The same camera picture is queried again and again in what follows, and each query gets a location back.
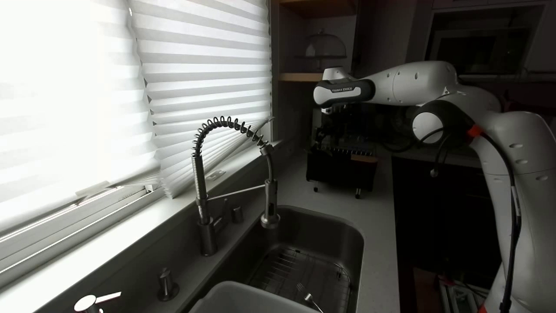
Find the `stainless steel sink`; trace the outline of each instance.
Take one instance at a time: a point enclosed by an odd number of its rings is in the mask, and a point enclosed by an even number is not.
[[[184,311],[224,280],[241,282],[325,313],[352,313],[363,238],[349,225],[279,207],[278,230],[255,223]]]

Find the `sink basin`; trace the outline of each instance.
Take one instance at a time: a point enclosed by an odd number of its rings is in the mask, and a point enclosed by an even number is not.
[[[213,285],[232,280],[312,311],[318,306],[325,313],[354,313],[361,235],[338,219],[298,207],[283,205],[278,212],[279,226],[267,231],[253,223],[184,311]]]
[[[196,301],[191,313],[314,313],[311,308],[236,282],[222,282]]]

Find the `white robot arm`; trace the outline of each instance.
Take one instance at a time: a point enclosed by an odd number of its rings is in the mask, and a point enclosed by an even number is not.
[[[325,70],[314,103],[415,106],[411,132],[434,145],[457,138],[479,157],[495,209],[502,265],[484,311],[556,311],[556,141],[528,112],[500,113],[490,92],[460,85],[448,63],[408,63],[351,78]]]

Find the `faucet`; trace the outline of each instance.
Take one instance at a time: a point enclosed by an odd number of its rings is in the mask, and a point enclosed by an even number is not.
[[[227,127],[227,129],[238,131],[238,132],[245,134],[246,138],[250,138],[260,148],[260,155],[265,157],[265,167],[267,167],[267,179],[264,181],[264,185],[231,192],[225,195],[208,197],[206,185],[205,185],[201,146],[203,146],[206,134],[213,129],[219,129],[219,127]],[[245,122],[239,124],[238,118],[231,120],[231,117],[227,117],[227,118],[213,117],[212,120],[206,120],[198,129],[196,139],[192,143],[191,160],[192,160],[192,176],[194,176],[194,190],[196,190],[196,212],[198,212],[198,219],[199,219],[199,237],[201,237],[201,254],[203,256],[212,256],[217,251],[215,223],[208,212],[208,204],[212,200],[225,198],[225,197],[232,197],[232,195],[241,195],[241,193],[253,192],[253,190],[264,190],[264,193],[265,193],[264,207],[265,209],[260,216],[260,226],[264,230],[274,230],[278,226],[278,223],[279,223],[279,214],[276,209],[278,181],[274,179],[274,165],[272,165],[272,157],[269,153],[271,148],[272,146],[264,143],[260,134],[255,134],[253,131],[250,131],[250,127],[245,127]]]

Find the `white blind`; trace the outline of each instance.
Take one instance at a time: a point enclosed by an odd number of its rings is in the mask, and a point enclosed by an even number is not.
[[[156,167],[125,0],[0,4],[0,233]]]
[[[269,118],[271,40],[265,0],[130,0],[159,158],[175,197],[191,181],[196,129],[212,117],[252,127]],[[208,134],[210,167],[239,145],[229,129]]]

